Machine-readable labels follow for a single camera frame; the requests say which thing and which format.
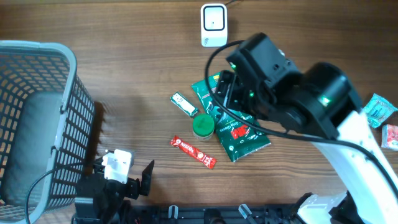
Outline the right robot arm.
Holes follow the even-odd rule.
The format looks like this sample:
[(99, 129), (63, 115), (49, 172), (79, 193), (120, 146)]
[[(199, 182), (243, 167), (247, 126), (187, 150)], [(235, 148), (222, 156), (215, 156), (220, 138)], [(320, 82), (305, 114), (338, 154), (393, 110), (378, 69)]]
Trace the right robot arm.
[(292, 223), (396, 223), (397, 176), (368, 125), (362, 101), (338, 67), (318, 62), (300, 72), (263, 33), (230, 44), (231, 70), (212, 93), (228, 115), (279, 123), (280, 137), (312, 143), (346, 190), (307, 193), (292, 207)]

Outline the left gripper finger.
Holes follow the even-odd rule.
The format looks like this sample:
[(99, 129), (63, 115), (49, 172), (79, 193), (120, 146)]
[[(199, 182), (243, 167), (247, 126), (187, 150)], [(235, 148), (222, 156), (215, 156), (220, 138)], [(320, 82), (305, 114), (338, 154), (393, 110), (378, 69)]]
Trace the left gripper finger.
[(142, 171), (140, 194), (143, 196), (148, 196), (150, 193), (152, 172), (154, 168), (155, 160), (152, 160), (148, 166)]
[(102, 165), (103, 158), (97, 158), (93, 161), (93, 170), (94, 171), (104, 171), (104, 165)]

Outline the red white small packet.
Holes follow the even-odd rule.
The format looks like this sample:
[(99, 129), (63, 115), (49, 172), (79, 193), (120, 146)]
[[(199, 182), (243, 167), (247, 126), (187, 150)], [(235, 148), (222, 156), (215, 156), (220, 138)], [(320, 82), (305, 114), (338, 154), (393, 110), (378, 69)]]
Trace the red white small packet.
[(384, 125), (382, 127), (381, 147), (393, 151), (398, 150), (397, 136), (398, 136), (397, 126), (391, 124)]

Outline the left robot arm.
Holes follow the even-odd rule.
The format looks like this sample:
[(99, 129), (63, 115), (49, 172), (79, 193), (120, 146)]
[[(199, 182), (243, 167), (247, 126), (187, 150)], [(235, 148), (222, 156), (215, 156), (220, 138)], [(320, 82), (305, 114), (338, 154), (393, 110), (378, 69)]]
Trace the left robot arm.
[(142, 223), (130, 199), (148, 196), (155, 161), (142, 171), (142, 179), (128, 178), (125, 184), (104, 176), (102, 158), (95, 159), (93, 173), (82, 177), (76, 184), (75, 214), (72, 223)]

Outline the red Nescafe stick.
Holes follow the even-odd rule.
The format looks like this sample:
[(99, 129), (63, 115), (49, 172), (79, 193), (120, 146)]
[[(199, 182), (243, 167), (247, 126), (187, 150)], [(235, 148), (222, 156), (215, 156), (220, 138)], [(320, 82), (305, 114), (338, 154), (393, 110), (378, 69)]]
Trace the red Nescafe stick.
[(201, 162), (203, 165), (205, 165), (209, 169), (213, 169), (217, 162), (217, 160), (214, 157), (211, 157), (208, 154), (205, 154), (204, 152), (202, 152), (201, 150), (192, 146), (191, 144), (184, 141), (183, 139), (181, 139), (178, 136), (174, 136), (174, 138), (171, 139), (170, 144), (172, 146), (179, 148), (181, 151), (188, 154), (189, 156), (196, 159), (197, 161)]

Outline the green 3M gloves pack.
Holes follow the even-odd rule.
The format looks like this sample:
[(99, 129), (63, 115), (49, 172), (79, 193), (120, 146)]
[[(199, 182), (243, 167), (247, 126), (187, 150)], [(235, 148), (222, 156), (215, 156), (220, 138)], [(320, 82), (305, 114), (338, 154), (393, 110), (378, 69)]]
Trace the green 3M gloves pack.
[(227, 115), (211, 98), (205, 81), (192, 84), (204, 112), (215, 121), (215, 133), (231, 162), (271, 144), (269, 138)]

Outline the small green white box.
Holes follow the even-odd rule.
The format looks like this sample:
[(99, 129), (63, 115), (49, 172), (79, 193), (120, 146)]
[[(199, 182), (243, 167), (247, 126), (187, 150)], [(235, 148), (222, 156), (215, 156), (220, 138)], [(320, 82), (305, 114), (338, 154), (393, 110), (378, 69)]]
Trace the small green white box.
[(170, 101), (175, 104), (178, 108), (180, 108), (185, 114), (189, 117), (193, 118), (198, 112), (198, 108), (196, 108), (192, 103), (190, 103), (180, 92), (175, 92), (171, 97)]

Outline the teal wipes packet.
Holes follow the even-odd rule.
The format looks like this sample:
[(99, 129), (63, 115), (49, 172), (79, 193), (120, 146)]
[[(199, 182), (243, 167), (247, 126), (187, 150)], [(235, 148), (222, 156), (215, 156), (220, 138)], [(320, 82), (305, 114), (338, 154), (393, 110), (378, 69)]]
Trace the teal wipes packet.
[(377, 128), (396, 112), (397, 108), (385, 98), (374, 93), (369, 102), (365, 105), (364, 111), (370, 127)]

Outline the green lid jar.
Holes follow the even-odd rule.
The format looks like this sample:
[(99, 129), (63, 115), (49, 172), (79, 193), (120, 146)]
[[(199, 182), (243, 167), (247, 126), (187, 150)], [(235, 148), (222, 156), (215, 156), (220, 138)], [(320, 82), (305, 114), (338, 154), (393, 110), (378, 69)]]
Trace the green lid jar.
[(215, 122), (210, 115), (199, 114), (193, 119), (192, 131), (197, 139), (209, 140), (215, 131)]

